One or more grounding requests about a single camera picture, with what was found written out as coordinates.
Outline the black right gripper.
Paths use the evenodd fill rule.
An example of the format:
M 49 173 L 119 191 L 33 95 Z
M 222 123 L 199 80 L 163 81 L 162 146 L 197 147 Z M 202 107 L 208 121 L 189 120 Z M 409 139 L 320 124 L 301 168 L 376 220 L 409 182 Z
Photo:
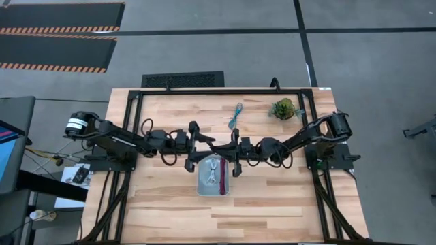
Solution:
M 229 163 L 234 164 L 232 170 L 233 177 L 239 177 L 242 174 L 242 165 L 240 164 L 240 145 L 238 144 L 239 130 L 235 128 L 231 133 L 231 140 L 228 144 L 215 146 L 211 142 L 209 147 L 211 150 L 232 150 L 232 153 L 215 153 L 217 158 L 219 158 L 218 170 L 220 174 L 225 174 L 227 171 L 227 166 Z

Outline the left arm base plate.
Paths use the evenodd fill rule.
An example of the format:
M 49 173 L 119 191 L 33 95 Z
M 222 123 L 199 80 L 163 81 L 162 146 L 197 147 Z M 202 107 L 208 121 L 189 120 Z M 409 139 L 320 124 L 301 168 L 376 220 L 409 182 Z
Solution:
M 87 163 L 90 165 L 90 170 L 93 172 L 129 172 L 136 168 L 137 154 L 132 151 L 127 151 L 120 157 L 108 153 L 99 146 L 95 146 L 92 153 L 85 155 L 84 158 L 87 160 Z

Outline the grey desk with monitor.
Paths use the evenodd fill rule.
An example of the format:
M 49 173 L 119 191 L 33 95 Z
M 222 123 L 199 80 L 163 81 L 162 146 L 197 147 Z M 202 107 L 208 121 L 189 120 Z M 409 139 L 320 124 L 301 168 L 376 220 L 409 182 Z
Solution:
M 24 131 L 24 135 L 16 140 L 0 179 L 0 195 L 10 193 L 16 188 L 34 106 L 34 96 L 0 100 L 0 120 Z

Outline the black aluminium table frame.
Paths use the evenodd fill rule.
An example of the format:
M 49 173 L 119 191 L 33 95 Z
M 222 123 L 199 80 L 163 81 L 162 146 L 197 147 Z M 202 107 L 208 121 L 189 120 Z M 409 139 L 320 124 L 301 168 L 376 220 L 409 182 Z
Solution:
M 269 116 L 272 105 L 291 99 L 301 118 Z M 142 135 L 164 130 L 189 134 L 191 121 L 200 133 L 228 144 L 232 131 L 256 145 L 265 137 L 282 142 L 310 122 L 336 112 L 332 93 L 319 88 L 159 88 L 112 91 L 106 119 Z M 133 171 L 94 173 L 82 216 L 83 238 L 75 245 L 121 244 L 304 244 L 367 245 L 359 234 L 362 216 L 354 181 L 342 169 L 309 169 L 305 148 L 284 160 L 286 167 L 241 160 L 242 174 L 232 176 L 229 193 L 197 194 L 195 171 L 185 168 L 186 154 L 175 157 L 139 154 Z

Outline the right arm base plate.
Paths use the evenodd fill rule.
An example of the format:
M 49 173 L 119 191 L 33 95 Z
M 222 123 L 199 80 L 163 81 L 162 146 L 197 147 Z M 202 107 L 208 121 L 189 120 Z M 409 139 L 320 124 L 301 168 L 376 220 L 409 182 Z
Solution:
M 342 169 L 351 170 L 354 168 L 354 161 L 361 158 L 360 155 L 353 155 L 347 144 L 325 146 L 323 144 L 310 144 L 305 147 L 307 167 L 309 169 Z

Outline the black hazard-striped floor mat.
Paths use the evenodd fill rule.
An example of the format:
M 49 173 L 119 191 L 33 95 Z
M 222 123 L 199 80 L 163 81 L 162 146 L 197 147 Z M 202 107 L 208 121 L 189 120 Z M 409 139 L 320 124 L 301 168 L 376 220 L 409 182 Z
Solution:
M 107 72 L 114 37 L 0 34 L 0 68 L 78 73 Z
M 0 33 L 118 31 L 124 2 L 11 4 L 0 7 Z

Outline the black handheld controller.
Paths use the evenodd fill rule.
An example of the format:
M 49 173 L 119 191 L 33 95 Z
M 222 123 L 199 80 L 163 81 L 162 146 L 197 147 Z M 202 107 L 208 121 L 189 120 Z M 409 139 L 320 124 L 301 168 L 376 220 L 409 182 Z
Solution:
M 78 171 L 75 173 L 74 177 L 72 178 L 72 182 L 74 184 L 83 184 L 84 181 L 87 179 L 87 176 L 89 175 L 89 169 L 85 167 L 79 167 Z

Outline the potted succulent plant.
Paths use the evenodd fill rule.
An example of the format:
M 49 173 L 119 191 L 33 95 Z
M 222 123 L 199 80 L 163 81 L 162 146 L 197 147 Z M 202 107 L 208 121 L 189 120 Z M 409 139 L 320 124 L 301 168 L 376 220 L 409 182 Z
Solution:
M 272 105 L 268 115 L 270 117 L 274 116 L 279 120 L 288 120 L 294 116 L 301 118 L 304 113 L 305 109 L 298 109 L 291 99 L 283 98 Z

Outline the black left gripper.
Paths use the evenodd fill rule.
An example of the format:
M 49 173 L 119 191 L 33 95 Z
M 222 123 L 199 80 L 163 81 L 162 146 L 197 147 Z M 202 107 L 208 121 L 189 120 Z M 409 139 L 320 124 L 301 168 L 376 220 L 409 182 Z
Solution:
M 200 133 L 200 127 L 198 126 L 196 121 L 191 121 L 189 123 L 188 131 L 191 134 L 189 139 L 189 154 L 185 160 L 184 168 L 188 172 L 195 171 L 195 164 L 199 163 L 201 160 L 205 159 L 209 156 L 217 156 L 216 153 L 212 151 L 196 151 L 196 141 L 199 142 L 214 142 L 215 138 L 203 135 Z

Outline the black floor vent grate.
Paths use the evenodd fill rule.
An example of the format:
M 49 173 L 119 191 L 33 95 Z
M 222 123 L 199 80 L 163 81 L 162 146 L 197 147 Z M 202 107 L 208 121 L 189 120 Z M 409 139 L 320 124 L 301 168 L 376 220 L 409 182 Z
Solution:
M 200 88 L 224 86 L 223 71 L 144 74 L 141 83 L 142 88 Z

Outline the white paper sheet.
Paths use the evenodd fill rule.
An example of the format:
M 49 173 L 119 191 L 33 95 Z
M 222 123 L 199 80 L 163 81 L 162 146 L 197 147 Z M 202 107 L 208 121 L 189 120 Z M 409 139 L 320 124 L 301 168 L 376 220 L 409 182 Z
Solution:
M 83 184 L 74 184 L 72 178 L 78 171 L 79 167 L 89 169 L 89 175 Z M 57 191 L 54 207 L 57 209 L 62 208 L 83 208 L 87 199 L 87 191 L 91 183 L 91 170 L 89 164 L 75 164 L 72 167 L 64 167 L 60 175 L 61 187 Z

